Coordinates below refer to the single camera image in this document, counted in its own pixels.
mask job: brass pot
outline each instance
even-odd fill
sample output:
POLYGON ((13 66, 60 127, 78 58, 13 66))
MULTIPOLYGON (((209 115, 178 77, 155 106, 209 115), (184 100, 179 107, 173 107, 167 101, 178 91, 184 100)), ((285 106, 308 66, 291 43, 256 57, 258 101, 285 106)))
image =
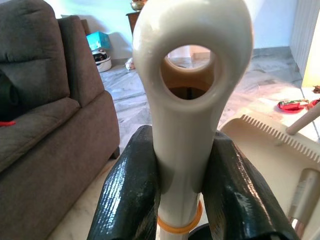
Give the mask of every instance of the brass pot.
POLYGON ((141 0, 141 1, 132 1, 131 7, 135 11, 141 11, 141 9, 144 7, 144 5, 147 3, 148 0, 141 0))

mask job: dustpan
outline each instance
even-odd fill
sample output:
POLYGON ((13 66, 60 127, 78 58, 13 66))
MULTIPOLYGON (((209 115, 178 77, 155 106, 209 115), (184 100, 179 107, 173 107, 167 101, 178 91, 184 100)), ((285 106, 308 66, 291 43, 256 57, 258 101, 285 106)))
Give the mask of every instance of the dustpan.
MULTIPOLYGON (((302 124, 301 120, 297 122, 299 126, 296 131, 308 123, 302 124)), ((289 126, 274 121, 265 114, 244 108, 220 129, 261 172, 286 214, 302 170, 320 169, 320 144, 300 133, 287 134, 287 127, 289 126)), ((319 216, 318 202, 302 240, 320 239, 319 216)))

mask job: sofa leg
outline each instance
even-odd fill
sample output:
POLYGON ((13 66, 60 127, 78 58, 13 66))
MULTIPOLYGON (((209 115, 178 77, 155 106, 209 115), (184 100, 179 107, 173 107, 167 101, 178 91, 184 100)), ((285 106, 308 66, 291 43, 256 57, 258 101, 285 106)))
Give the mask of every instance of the sofa leg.
POLYGON ((119 147, 117 147, 116 149, 115 149, 115 151, 112 153, 112 155, 111 155, 111 159, 117 159, 118 157, 120 156, 120 148, 119 147))

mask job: helmet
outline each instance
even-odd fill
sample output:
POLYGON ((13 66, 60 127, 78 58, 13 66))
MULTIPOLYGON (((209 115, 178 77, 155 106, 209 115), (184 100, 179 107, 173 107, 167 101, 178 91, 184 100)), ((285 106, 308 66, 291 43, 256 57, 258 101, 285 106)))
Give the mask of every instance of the helmet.
POLYGON ((107 71, 111 68, 110 56, 108 56, 103 49, 93 51, 92 55, 99 73, 107 71))

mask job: sofa arm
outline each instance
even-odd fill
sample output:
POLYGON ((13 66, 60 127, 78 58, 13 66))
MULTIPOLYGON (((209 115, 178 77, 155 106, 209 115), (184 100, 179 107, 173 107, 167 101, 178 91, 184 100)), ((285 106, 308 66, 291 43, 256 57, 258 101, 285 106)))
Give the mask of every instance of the sofa arm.
POLYGON ((70 97, 85 107, 105 89, 78 16, 58 19, 70 97))

